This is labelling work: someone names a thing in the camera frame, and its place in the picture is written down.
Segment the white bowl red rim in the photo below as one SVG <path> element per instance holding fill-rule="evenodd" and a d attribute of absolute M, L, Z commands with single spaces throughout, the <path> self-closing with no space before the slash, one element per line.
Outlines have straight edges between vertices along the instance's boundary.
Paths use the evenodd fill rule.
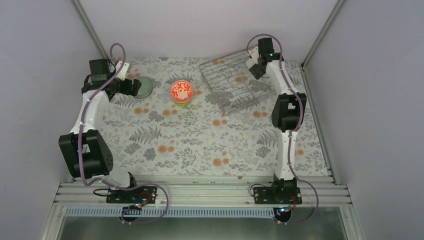
<path fill-rule="evenodd" d="M 177 80 L 171 85 L 169 93 L 173 101 L 184 103 L 193 98 L 194 88 L 189 81 Z"/>

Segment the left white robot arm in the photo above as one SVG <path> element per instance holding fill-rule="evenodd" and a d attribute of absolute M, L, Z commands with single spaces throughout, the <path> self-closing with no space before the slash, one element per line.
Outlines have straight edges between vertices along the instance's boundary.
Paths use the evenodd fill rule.
<path fill-rule="evenodd" d="M 86 186 L 102 182 L 131 203 L 139 197 L 139 188 L 130 172 L 114 167 L 113 154 L 99 129 L 104 113 L 116 94 L 133 97 L 141 83 L 126 78 L 130 64 L 108 59 L 89 61 L 90 74 L 86 76 L 82 106 L 70 133 L 61 135 L 59 148 L 70 175 Z"/>

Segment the yellow bowl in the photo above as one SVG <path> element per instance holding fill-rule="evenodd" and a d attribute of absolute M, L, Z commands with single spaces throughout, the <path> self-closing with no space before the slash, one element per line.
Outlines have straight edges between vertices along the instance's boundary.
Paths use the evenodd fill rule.
<path fill-rule="evenodd" d="M 180 107 L 186 107 L 186 106 L 188 106 L 191 102 L 192 102 L 191 100 L 190 100 L 190 101 L 187 101 L 187 102 L 177 102 L 177 101 L 175 101 L 175 104 L 176 104 L 177 106 L 180 106 Z"/>

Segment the pale green pink-base bowl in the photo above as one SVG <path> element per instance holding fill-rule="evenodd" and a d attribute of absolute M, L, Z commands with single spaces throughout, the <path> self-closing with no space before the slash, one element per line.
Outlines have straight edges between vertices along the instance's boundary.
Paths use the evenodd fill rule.
<path fill-rule="evenodd" d="M 138 84 L 137 93 L 134 96 L 135 98 L 145 99 L 151 95 L 153 91 L 153 83 L 149 78 L 136 78 L 134 82 Z"/>

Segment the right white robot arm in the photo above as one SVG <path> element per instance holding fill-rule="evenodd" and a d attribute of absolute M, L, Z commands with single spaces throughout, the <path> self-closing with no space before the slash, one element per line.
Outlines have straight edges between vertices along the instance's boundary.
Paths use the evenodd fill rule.
<path fill-rule="evenodd" d="M 276 37 L 262 33 L 255 36 L 257 47 L 247 48 L 246 65 L 258 80 L 267 75 L 278 94 L 271 113 L 271 122 L 279 130 L 277 169 L 271 184 L 271 198 L 278 204 L 297 196 L 298 177 L 294 171 L 295 141 L 303 123 L 307 96 L 300 93 L 286 70 L 281 51 L 276 52 Z"/>

